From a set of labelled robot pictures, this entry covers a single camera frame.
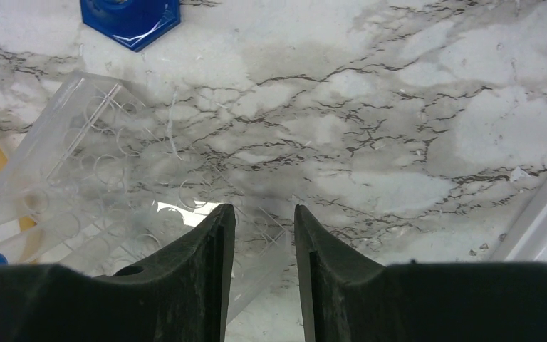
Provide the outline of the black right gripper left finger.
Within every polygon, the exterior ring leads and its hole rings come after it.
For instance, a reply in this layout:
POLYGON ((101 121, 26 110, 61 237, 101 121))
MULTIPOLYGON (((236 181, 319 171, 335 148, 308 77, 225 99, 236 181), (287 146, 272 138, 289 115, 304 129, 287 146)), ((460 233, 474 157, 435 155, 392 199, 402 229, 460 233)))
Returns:
POLYGON ((223 341, 235 212, 112 276, 59 264, 0 266, 0 341, 223 341))

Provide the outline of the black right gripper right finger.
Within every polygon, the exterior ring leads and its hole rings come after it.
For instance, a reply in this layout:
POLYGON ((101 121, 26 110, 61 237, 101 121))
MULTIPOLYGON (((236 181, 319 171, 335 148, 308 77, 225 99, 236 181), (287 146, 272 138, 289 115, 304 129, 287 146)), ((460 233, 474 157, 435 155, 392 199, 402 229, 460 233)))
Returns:
POLYGON ((547 341, 547 264, 384 266, 294 211, 307 341, 547 341))

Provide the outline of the clear acrylic tube rack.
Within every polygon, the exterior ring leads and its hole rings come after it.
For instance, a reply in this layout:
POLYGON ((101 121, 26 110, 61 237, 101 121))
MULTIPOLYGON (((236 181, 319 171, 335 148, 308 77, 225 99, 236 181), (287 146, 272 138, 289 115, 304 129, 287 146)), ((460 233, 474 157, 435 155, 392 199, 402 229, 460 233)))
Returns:
POLYGON ((116 78, 66 78, 0 172, 0 195, 26 189, 49 200, 36 261, 90 276, 111 276, 232 205, 229 320, 291 257, 290 232, 190 144, 172 110, 147 107, 116 78))

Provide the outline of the blue cap test tube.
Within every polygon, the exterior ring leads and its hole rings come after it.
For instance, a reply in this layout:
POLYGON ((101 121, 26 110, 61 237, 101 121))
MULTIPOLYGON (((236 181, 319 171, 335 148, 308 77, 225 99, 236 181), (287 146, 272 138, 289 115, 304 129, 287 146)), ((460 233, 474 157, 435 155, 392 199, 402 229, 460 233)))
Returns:
POLYGON ((43 242, 37 219, 48 206, 39 189, 0 195, 0 264, 35 262, 43 242))

